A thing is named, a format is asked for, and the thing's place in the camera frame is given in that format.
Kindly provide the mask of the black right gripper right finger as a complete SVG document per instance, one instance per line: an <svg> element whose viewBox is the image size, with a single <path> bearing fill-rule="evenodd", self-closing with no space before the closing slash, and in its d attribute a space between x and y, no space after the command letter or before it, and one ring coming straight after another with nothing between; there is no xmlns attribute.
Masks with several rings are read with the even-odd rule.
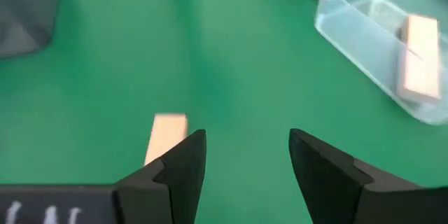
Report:
<svg viewBox="0 0 448 224"><path fill-rule="evenodd" d="M293 171L314 223L422 223L417 185L292 129Z"/></svg>

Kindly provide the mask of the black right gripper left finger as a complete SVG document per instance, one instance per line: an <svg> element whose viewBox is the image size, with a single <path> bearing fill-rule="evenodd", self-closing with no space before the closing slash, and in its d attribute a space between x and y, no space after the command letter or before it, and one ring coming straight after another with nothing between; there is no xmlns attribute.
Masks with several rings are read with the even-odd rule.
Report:
<svg viewBox="0 0 448 224"><path fill-rule="evenodd" d="M117 183L124 224L194 224L207 157L199 129Z"/></svg>

